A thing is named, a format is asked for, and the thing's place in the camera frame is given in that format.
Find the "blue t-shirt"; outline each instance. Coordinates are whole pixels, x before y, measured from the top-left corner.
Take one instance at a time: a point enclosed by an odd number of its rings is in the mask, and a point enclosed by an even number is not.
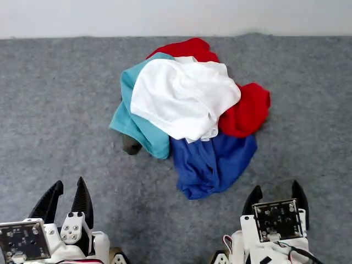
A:
[[[210,141],[188,144],[170,137],[177,187],[190,199],[227,190],[248,166],[257,150],[255,137],[238,139],[219,131]]]

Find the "teal t-shirt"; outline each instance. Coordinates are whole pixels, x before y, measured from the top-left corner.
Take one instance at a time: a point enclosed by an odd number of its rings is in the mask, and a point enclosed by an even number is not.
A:
[[[172,56],[158,52],[144,62],[121,73],[122,102],[115,111],[110,128],[137,140],[151,155],[156,158],[169,156],[169,136],[148,120],[131,113],[131,98],[133,87],[139,72],[153,59],[174,59]]]

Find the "wire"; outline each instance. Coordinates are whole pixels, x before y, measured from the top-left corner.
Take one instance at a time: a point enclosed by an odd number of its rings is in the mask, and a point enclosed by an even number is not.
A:
[[[287,243],[284,243],[284,242],[281,242],[281,241],[275,241],[274,244],[277,244],[279,245],[280,247],[282,248],[290,248],[290,252],[288,253],[288,260],[292,263],[291,261],[291,253],[292,251],[295,251],[296,253],[302,255],[302,256],[305,256],[307,257],[308,259],[310,260],[313,260],[314,263],[317,263],[317,264],[323,264],[323,262],[321,262],[319,259],[317,259],[316,257],[314,257],[314,255],[312,255],[310,252],[306,251],[306,250],[303,250],[303,249],[299,249],[297,247],[294,247],[294,246],[291,246]]]
[[[279,245],[281,248],[290,248],[291,246],[281,241],[275,241],[274,244]]]
[[[226,239],[228,239],[230,241],[230,246],[227,244]],[[227,249],[230,251],[230,253],[232,255],[232,237],[229,235],[224,235],[222,237],[222,241],[224,242],[225,246],[227,247]]]
[[[290,252],[288,252],[287,258],[288,258],[288,260],[289,260],[289,261],[291,262],[291,264],[292,264],[291,252],[292,252],[292,250],[290,250]]]
[[[101,260],[98,260],[96,258],[91,258],[91,259],[85,259],[85,260],[61,260],[59,262],[56,262],[55,264],[63,264],[63,263],[73,263],[73,264],[79,264],[79,263],[100,263],[104,264]]]

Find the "circuit board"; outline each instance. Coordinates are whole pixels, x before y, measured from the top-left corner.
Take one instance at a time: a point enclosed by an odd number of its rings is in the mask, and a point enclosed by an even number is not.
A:
[[[40,222],[15,222],[0,225],[0,247],[6,263],[13,258],[26,261],[50,258],[50,251]]]
[[[303,237],[296,199],[252,206],[260,242]]]

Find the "white wall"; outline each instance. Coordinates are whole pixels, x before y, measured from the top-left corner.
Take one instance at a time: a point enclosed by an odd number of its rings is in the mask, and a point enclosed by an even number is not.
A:
[[[352,35],[351,0],[0,0],[0,38]]]

